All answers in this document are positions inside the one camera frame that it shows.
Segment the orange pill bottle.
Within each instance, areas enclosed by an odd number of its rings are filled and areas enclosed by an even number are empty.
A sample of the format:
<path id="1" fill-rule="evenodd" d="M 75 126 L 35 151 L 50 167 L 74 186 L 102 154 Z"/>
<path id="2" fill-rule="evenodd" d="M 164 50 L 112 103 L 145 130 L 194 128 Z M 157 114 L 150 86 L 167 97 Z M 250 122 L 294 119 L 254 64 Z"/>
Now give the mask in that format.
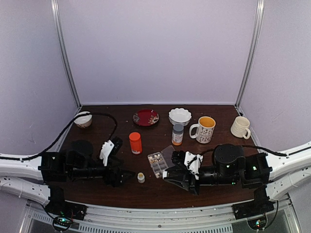
<path id="1" fill-rule="evenodd" d="M 132 132 L 129 134 L 129 141 L 131 152 L 133 154 L 141 154 L 142 153 L 142 143 L 141 143 L 141 135 L 138 132 Z"/>

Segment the small white dropper bottle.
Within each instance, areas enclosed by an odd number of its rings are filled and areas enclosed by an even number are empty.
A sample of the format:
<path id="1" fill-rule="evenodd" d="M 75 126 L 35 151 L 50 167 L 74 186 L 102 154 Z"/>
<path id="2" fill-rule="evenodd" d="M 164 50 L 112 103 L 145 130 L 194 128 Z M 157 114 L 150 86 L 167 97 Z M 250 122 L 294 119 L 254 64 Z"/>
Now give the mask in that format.
<path id="1" fill-rule="evenodd" d="M 139 172 L 137 175 L 137 180 L 139 183 L 144 183 L 145 182 L 145 175 L 142 172 Z"/>

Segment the grey cap pill bottle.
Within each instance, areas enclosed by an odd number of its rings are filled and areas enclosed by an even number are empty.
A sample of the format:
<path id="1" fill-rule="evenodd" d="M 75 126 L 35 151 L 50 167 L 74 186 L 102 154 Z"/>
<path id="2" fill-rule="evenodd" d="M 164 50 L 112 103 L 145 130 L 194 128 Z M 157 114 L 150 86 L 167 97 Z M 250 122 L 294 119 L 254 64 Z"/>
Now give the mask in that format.
<path id="1" fill-rule="evenodd" d="M 175 124 L 172 131 L 172 143 L 175 146 L 180 146 L 183 140 L 184 126 L 182 124 Z"/>

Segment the clear plastic pill organizer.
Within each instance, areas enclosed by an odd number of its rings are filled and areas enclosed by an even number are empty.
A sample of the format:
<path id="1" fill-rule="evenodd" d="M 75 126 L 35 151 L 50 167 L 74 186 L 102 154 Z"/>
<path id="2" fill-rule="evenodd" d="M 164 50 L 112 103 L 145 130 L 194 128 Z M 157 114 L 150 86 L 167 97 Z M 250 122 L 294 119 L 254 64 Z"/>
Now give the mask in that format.
<path id="1" fill-rule="evenodd" d="M 155 152 L 147 156 L 149 164 L 154 172 L 155 177 L 161 178 L 163 171 L 173 167 L 172 153 L 175 151 L 172 145 L 169 145 L 160 152 Z"/>

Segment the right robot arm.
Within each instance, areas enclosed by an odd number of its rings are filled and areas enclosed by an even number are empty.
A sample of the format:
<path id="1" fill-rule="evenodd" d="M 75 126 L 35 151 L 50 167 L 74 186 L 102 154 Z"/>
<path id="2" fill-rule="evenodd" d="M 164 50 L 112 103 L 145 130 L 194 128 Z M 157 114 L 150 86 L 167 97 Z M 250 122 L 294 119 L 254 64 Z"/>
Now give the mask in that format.
<path id="1" fill-rule="evenodd" d="M 276 152 L 258 147 L 259 153 L 246 156 L 247 145 L 220 144 L 212 153 L 212 165 L 203 166 L 204 153 L 174 151 L 173 167 L 164 170 L 168 183 L 197 195 L 202 186 L 236 185 L 254 190 L 249 203 L 253 214 L 260 214 L 291 187 L 311 175 L 311 144 Z"/>

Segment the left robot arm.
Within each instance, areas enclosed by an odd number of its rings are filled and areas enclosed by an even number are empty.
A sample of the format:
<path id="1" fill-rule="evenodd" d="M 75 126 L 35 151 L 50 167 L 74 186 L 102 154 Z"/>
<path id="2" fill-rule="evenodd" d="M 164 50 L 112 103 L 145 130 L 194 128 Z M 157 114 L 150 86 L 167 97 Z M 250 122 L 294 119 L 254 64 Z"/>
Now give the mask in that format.
<path id="1" fill-rule="evenodd" d="M 42 152 L 36 155 L 0 156 L 0 184 L 12 194 L 50 205 L 60 216 L 70 211 L 60 187 L 39 185 L 66 182 L 76 179 L 102 178 L 107 185 L 118 187 L 135 176 L 121 168 L 123 160 L 116 157 L 123 141 L 115 137 L 104 142 L 99 158 L 92 158 L 93 145 L 86 140 L 73 141 L 70 147 L 60 152 Z"/>

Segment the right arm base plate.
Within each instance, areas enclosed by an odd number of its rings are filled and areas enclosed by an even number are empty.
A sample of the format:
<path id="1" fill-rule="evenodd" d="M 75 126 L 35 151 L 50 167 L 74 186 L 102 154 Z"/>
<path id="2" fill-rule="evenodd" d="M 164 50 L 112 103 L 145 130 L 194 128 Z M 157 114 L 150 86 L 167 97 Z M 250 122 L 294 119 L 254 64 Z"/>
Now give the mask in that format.
<path id="1" fill-rule="evenodd" d="M 274 202 L 265 200 L 252 200 L 232 205 L 235 219 L 249 218 L 262 215 L 274 210 Z"/>

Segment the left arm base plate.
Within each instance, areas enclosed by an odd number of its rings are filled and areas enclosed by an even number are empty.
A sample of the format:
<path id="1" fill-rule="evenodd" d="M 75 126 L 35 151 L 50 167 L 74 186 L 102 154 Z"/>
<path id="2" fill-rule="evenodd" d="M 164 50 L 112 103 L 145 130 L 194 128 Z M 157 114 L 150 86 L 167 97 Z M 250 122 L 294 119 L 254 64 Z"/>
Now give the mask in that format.
<path id="1" fill-rule="evenodd" d="M 50 200 L 44 209 L 48 213 L 75 220 L 84 220 L 87 211 L 87 207 L 85 205 L 65 200 Z"/>

